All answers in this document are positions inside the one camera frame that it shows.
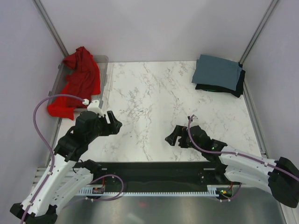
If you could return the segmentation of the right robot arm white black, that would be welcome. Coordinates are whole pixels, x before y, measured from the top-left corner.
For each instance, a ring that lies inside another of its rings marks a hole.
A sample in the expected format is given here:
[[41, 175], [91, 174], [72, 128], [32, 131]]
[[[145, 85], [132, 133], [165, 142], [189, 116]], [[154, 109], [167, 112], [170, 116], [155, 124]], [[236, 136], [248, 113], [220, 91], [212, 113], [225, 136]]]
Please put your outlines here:
[[220, 168], [214, 171], [218, 183], [239, 182], [270, 193], [290, 208], [299, 204], [299, 170], [287, 158], [278, 160], [254, 156], [210, 138], [199, 125], [177, 125], [165, 141], [181, 148], [193, 148]]

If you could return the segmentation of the clear plastic bin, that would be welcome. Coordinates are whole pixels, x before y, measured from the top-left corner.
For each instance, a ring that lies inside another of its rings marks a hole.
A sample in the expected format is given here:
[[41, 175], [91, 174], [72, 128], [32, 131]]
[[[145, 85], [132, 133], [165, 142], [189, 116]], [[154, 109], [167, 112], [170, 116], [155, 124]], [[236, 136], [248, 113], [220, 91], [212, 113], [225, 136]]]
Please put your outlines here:
[[[104, 89], [107, 84], [107, 67], [108, 67], [108, 57], [105, 55], [95, 55], [93, 56], [94, 61], [96, 62], [99, 71], [100, 71], [100, 94], [92, 95], [92, 100], [99, 100], [100, 108], [103, 107], [103, 94]], [[56, 95], [61, 93], [63, 88], [67, 85], [65, 80], [67, 75], [70, 75], [73, 70], [67, 68], [63, 62], [58, 66], [58, 74], [55, 79], [52, 90], [49, 92], [49, 96]]]

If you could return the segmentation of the blue-grey t shirt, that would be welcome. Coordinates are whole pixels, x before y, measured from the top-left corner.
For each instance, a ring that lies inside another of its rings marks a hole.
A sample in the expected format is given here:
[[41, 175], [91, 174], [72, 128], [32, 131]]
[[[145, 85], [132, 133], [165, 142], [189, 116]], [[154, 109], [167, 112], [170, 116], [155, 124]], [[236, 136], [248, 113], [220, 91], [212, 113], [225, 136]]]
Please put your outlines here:
[[224, 87], [235, 91], [242, 67], [238, 62], [210, 55], [200, 55], [192, 77], [194, 84]]

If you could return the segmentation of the red t shirt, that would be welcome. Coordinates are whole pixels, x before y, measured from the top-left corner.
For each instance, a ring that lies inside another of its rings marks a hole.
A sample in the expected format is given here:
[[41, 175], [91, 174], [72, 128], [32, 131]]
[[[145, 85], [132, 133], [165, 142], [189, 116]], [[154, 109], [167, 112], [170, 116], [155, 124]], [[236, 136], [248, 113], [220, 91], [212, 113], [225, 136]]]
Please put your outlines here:
[[[72, 70], [72, 73], [66, 75], [67, 84], [61, 94], [88, 100], [91, 100], [91, 96], [100, 94], [100, 69], [85, 47], [79, 47], [75, 53], [65, 57], [63, 64]], [[71, 120], [74, 119], [74, 110], [77, 108], [86, 108], [86, 105], [71, 97], [57, 97], [47, 106], [50, 116]]]

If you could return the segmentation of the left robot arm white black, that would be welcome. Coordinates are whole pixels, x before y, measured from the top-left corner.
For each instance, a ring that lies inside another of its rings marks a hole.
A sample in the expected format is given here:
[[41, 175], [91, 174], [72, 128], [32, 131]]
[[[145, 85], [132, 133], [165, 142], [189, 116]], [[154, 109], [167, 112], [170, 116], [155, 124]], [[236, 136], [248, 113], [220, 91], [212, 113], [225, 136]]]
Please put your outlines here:
[[101, 166], [86, 160], [78, 172], [64, 185], [67, 173], [79, 162], [97, 137], [119, 133], [122, 123], [112, 111], [105, 115], [93, 111], [82, 112], [66, 134], [58, 140], [51, 153], [51, 161], [41, 179], [21, 203], [14, 203], [10, 212], [26, 224], [53, 224], [65, 205], [86, 185], [99, 183]]

